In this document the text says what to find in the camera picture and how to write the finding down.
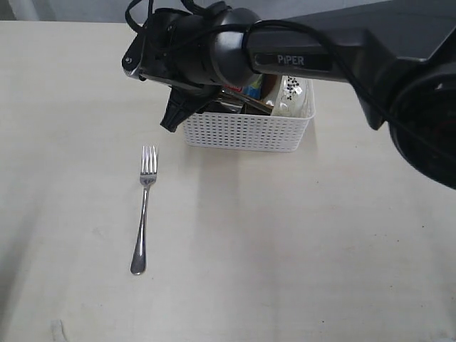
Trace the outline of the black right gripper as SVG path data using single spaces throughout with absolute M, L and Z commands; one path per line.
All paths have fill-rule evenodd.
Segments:
M 162 84 L 171 88 L 165 114 L 160 122 L 169 132 L 175 132 L 186 119 L 216 99 L 222 89 L 220 85 L 193 82 L 163 81 Z

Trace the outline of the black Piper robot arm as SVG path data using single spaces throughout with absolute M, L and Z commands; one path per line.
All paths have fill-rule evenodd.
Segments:
M 261 20 L 223 1 L 150 7 L 122 59 L 125 73 L 168 85 L 161 125 L 173 132 L 226 86 L 261 74 L 352 86 L 368 125 L 389 125 L 418 172 L 455 187 L 455 3 L 383 1 Z

